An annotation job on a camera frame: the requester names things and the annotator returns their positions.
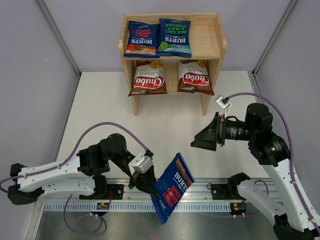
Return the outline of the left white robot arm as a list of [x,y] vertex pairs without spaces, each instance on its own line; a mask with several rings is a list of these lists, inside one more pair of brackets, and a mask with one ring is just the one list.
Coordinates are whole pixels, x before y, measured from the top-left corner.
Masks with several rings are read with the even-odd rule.
[[14,184],[7,197],[14,205],[27,205],[40,198],[78,195],[81,200],[120,200],[121,184],[108,183],[105,173],[115,164],[129,177],[128,188],[137,188],[157,199],[153,153],[133,155],[123,135],[114,133],[99,143],[73,154],[67,162],[57,161],[37,167],[15,163],[10,168]]

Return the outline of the Chuba cassava chips bag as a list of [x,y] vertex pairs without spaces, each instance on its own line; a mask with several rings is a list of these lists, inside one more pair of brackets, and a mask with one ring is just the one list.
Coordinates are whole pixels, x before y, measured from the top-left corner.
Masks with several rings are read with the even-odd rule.
[[214,96],[205,59],[178,60],[178,92]]
[[136,70],[128,96],[167,94],[164,61],[136,60]]

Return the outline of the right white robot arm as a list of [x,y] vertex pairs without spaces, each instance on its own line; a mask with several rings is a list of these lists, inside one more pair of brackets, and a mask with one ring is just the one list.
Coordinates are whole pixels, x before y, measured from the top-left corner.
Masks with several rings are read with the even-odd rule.
[[241,172],[227,179],[227,193],[232,198],[251,202],[271,223],[279,240],[315,240],[320,237],[320,216],[300,186],[291,160],[292,154],[283,138],[273,132],[273,115],[261,103],[251,103],[244,121],[218,112],[211,123],[195,135],[191,147],[216,151],[226,140],[247,141],[248,149],[271,178],[280,202],[254,186]]

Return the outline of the blue Burts spicy chilli bag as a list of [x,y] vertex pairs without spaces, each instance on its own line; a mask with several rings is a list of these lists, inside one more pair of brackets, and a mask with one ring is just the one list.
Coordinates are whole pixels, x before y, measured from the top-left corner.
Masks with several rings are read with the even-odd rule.
[[178,205],[184,193],[195,182],[182,154],[178,152],[155,183],[161,199],[151,196],[155,212],[163,225]]

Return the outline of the blue Burts sea salt bag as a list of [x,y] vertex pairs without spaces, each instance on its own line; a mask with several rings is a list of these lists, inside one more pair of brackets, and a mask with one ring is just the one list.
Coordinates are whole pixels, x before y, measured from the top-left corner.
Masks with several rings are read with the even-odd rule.
[[156,54],[160,57],[191,58],[189,20],[160,18],[159,46]]

